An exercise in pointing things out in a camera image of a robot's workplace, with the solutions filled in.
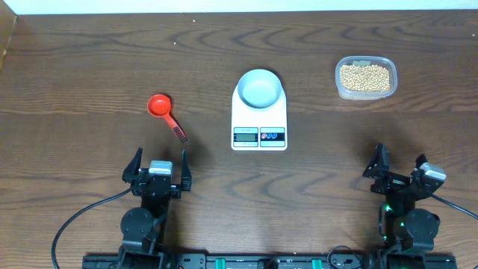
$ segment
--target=container of beans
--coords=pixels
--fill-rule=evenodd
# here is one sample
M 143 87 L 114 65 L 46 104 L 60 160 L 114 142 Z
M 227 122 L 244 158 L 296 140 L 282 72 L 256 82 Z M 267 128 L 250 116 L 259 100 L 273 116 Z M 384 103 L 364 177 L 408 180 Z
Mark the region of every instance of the container of beans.
M 397 68 L 384 57 L 349 56 L 338 62 L 335 83 L 344 99 L 381 99 L 397 90 Z

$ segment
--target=white kitchen scale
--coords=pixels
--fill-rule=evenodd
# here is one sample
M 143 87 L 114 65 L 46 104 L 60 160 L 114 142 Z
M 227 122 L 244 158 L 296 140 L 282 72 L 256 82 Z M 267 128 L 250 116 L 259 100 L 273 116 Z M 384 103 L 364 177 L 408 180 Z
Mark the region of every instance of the white kitchen scale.
M 247 72 L 232 94 L 233 150 L 287 149 L 285 92 L 276 75 L 264 69 Z

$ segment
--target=digital display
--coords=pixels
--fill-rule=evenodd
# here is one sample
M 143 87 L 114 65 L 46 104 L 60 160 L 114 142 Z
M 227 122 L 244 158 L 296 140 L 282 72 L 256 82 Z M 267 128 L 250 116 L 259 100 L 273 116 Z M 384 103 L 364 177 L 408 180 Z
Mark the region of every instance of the digital display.
M 256 142 L 256 134 L 235 134 L 236 142 Z

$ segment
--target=red spoon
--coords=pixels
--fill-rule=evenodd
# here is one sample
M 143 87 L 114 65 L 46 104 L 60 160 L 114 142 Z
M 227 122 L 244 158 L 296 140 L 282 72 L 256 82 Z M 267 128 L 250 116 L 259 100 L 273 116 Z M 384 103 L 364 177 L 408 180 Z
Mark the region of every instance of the red spoon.
M 171 100 L 164 94 L 156 94 L 151 96 L 148 101 L 148 112 L 157 118 L 163 118 L 173 130 L 179 140 L 184 143 L 187 141 L 186 134 L 179 127 L 179 124 L 171 117 Z

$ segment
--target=scale control panel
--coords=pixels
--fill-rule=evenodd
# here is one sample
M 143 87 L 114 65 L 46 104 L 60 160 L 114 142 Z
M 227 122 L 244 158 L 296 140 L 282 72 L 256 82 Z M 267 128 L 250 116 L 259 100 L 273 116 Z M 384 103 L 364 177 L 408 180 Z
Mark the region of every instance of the scale control panel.
M 236 147 L 285 147 L 285 128 L 236 127 L 233 145 Z

